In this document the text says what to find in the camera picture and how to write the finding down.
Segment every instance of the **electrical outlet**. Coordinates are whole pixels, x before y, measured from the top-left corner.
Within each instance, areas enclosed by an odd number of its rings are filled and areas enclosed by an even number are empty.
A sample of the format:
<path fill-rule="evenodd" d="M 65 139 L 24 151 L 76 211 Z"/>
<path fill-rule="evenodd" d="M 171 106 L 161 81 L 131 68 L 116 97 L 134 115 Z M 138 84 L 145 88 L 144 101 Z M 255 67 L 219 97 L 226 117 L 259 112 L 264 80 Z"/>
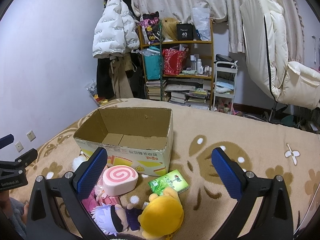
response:
<path fill-rule="evenodd" d="M 18 152 L 21 152 L 23 150 L 23 146 L 20 141 L 18 141 L 14 146 L 16 147 Z"/>
<path fill-rule="evenodd" d="M 29 138 L 30 142 L 32 142 L 36 138 L 36 136 L 32 130 L 27 133 L 27 137 Z"/>

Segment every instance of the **pink swirl cake plush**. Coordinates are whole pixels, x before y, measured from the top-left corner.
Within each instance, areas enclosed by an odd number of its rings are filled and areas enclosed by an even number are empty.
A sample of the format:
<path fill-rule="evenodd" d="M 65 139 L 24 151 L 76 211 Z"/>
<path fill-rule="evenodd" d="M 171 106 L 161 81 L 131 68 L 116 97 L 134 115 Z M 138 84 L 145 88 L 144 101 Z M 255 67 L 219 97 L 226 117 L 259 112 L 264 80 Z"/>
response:
<path fill-rule="evenodd" d="M 125 165 L 110 167 L 103 173 L 103 189 L 108 196 L 119 196 L 134 190 L 137 181 L 136 170 Z"/>

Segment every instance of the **yellow plush toy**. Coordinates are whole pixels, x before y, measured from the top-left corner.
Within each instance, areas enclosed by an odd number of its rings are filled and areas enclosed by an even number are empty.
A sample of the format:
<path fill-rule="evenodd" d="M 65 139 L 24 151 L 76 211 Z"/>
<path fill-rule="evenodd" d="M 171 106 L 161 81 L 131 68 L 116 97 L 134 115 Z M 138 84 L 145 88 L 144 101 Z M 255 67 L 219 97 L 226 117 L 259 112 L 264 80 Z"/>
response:
<path fill-rule="evenodd" d="M 138 217 L 146 239 L 156 239 L 177 231 L 183 221 L 183 208 L 178 193 L 171 187 L 163 195 L 151 194 L 149 204 Z"/>

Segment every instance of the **black box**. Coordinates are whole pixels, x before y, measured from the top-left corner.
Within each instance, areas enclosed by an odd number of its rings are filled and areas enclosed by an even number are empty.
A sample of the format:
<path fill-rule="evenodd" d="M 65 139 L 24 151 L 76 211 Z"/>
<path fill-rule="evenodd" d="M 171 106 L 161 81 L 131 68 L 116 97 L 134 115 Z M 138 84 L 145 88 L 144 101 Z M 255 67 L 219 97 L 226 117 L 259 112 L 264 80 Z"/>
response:
<path fill-rule="evenodd" d="M 193 25 L 177 24 L 178 41 L 193 41 Z"/>

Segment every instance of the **metal bolt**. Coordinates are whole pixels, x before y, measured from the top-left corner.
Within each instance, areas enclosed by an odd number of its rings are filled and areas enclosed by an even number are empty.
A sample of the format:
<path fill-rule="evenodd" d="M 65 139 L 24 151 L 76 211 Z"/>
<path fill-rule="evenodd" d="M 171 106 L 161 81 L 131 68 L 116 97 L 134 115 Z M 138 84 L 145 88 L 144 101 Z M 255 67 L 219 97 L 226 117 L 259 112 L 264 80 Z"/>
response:
<path fill-rule="evenodd" d="M 283 178 L 282 178 L 282 176 L 280 176 L 280 175 L 277 175 L 277 176 L 276 176 L 276 179 L 277 179 L 277 181 L 279 181 L 279 182 L 283 181 Z"/>
<path fill-rule="evenodd" d="M 36 178 L 37 182 L 40 182 L 41 180 L 43 180 L 43 176 L 41 176 L 41 175 Z"/>
<path fill-rule="evenodd" d="M 66 174 L 64 174 L 64 176 L 65 176 L 67 179 L 70 179 L 70 178 L 73 176 L 73 172 L 68 171 Z"/>
<path fill-rule="evenodd" d="M 254 173 L 252 171 L 247 171 L 245 174 L 250 179 L 252 179 L 254 177 Z"/>

